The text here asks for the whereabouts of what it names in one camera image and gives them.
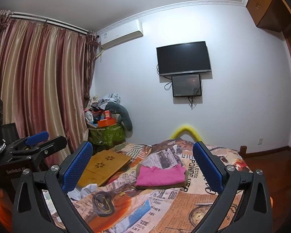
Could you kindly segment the newspaper print bed blanket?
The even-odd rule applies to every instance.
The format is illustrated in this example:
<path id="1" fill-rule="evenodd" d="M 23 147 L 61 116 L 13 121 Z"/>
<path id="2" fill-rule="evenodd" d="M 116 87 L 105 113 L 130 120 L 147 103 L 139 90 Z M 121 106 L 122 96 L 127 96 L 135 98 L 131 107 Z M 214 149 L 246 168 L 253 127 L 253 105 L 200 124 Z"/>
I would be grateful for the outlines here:
<path id="1" fill-rule="evenodd" d="M 212 191 L 193 156 L 195 143 L 177 138 L 152 146 L 123 143 L 110 151 L 130 162 L 81 200 L 71 200 L 92 232 L 193 232 L 218 193 Z M 254 172 L 235 150 L 206 145 L 225 165 Z M 55 224 L 64 229 L 47 190 L 43 192 Z M 236 212 L 236 193 L 221 229 Z"/>

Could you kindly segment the orange box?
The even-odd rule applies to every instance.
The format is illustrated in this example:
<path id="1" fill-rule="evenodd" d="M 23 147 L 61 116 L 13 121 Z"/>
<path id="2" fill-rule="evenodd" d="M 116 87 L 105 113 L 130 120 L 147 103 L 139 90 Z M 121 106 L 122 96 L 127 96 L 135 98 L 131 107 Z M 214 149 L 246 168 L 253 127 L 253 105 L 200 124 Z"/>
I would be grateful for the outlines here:
<path id="1" fill-rule="evenodd" d="M 114 125 L 116 123 L 117 123 L 117 121 L 114 118 L 102 119 L 102 120 L 98 121 L 98 127 L 102 128 L 102 127 L 112 126 L 112 125 Z"/>

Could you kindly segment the white cloth on bed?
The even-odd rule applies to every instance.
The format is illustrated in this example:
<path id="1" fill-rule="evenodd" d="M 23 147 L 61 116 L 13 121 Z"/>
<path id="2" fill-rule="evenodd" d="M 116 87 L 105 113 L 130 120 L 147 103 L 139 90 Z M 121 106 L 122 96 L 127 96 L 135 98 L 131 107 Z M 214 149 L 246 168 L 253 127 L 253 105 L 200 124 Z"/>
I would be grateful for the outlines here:
<path id="1" fill-rule="evenodd" d="M 80 188 L 79 186 L 77 186 L 75 187 L 75 189 L 73 189 L 73 191 L 68 192 L 68 197 L 71 200 L 78 201 L 88 196 L 92 192 L 97 191 L 97 188 L 98 186 L 96 183 L 88 184 L 86 187 L 83 187 L 83 188 Z"/>

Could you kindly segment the small black wall screen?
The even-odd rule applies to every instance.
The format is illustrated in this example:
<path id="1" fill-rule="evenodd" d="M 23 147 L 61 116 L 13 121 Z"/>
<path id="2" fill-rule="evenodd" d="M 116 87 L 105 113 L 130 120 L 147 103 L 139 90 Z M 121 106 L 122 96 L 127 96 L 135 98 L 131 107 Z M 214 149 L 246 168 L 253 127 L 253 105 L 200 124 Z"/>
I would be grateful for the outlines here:
<path id="1" fill-rule="evenodd" d="M 196 97 L 202 95 L 199 74 L 175 75 L 171 78 L 173 97 Z"/>

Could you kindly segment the wooden lap tray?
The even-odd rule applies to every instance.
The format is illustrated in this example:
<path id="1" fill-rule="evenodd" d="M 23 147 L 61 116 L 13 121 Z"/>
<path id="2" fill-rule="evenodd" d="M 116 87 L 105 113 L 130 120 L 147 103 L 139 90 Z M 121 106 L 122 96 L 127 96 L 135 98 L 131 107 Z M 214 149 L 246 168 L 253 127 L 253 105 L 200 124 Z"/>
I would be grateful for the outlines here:
<path id="1" fill-rule="evenodd" d="M 98 187 L 102 186 L 130 160 L 131 156 L 103 150 L 91 157 L 78 181 L 78 186 L 86 187 L 92 183 Z"/>

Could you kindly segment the wall socket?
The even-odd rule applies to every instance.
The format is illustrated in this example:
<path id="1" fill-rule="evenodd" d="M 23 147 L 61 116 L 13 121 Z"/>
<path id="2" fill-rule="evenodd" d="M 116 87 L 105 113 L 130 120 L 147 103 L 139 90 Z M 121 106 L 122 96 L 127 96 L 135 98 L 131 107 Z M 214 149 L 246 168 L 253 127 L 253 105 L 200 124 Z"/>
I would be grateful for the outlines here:
<path id="1" fill-rule="evenodd" d="M 261 144 L 262 144 L 262 142 L 263 142 L 263 139 L 262 139 L 262 138 L 260 138 L 260 139 L 258 140 L 258 145 L 261 145 Z"/>

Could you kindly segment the striped pink curtain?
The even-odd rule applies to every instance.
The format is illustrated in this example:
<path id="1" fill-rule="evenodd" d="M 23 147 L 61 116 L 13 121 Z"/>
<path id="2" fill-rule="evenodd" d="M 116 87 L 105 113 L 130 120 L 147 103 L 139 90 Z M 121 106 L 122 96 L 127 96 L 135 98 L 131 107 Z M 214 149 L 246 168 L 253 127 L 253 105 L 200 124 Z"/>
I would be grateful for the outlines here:
<path id="1" fill-rule="evenodd" d="M 61 163 L 87 139 L 84 109 L 90 98 L 98 37 L 50 24 L 14 19 L 0 10 L 0 98 L 3 122 L 21 137 L 47 131 L 64 136 L 65 149 L 46 158 Z"/>

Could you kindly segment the wooden bed post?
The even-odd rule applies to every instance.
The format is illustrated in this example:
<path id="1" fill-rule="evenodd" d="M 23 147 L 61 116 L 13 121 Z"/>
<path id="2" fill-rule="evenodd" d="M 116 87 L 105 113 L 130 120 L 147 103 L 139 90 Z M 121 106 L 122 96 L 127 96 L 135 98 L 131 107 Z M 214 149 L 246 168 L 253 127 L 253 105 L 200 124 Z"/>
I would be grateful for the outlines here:
<path id="1" fill-rule="evenodd" d="M 239 155 L 240 155 L 243 159 L 246 158 L 246 156 L 247 156 L 247 146 L 245 146 L 245 145 L 240 146 Z"/>

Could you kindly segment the yellow foam tube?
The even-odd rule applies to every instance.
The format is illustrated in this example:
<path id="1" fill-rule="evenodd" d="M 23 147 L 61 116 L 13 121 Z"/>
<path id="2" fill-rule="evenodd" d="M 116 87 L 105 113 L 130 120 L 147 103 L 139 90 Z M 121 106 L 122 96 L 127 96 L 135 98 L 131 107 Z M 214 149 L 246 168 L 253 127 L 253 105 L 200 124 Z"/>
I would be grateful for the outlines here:
<path id="1" fill-rule="evenodd" d="M 176 139 L 181 137 L 184 133 L 191 136 L 192 139 L 194 139 L 195 142 L 202 141 L 201 136 L 197 133 L 197 131 L 191 127 L 190 125 L 183 125 L 176 129 L 176 131 L 171 135 L 171 139 Z"/>

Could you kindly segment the grey plush pillow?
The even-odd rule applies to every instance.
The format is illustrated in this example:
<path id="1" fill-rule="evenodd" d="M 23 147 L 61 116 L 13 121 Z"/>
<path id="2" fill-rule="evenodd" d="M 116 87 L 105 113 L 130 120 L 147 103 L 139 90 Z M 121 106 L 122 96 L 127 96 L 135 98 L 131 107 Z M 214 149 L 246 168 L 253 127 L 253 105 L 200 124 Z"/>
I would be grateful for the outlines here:
<path id="1" fill-rule="evenodd" d="M 111 114 L 116 117 L 117 122 L 120 123 L 127 131 L 132 131 L 133 125 L 129 113 L 122 105 L 109 102 L 106 105 L 105 110 L 109 110 Z"/>

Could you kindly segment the white air conditioner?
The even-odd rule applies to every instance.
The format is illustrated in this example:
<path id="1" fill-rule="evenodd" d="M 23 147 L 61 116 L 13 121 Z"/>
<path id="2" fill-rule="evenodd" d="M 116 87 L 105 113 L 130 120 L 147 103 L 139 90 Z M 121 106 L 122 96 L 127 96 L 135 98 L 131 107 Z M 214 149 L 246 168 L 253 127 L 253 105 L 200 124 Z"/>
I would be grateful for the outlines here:
<path id="1" fill-rule="evenodd" d="M 136 19 L 123 24 L 108 26 L 99 31 L 98 35 L 100 36 L 100 50 L 108 50 L 120 44 L 143 37 L 142 23 Z"/>

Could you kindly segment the wall mounted television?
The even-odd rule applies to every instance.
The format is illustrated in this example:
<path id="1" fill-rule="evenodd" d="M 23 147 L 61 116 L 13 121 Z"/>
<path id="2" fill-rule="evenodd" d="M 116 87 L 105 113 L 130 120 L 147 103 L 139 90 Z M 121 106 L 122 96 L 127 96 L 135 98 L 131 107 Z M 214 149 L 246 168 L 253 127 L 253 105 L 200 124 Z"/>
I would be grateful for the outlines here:
<path id="1" fill-rule="evenodd" d="M 157 60 L 160 76 L 211 71 L 210 57 L 205 41 L 158 47 Z"/>

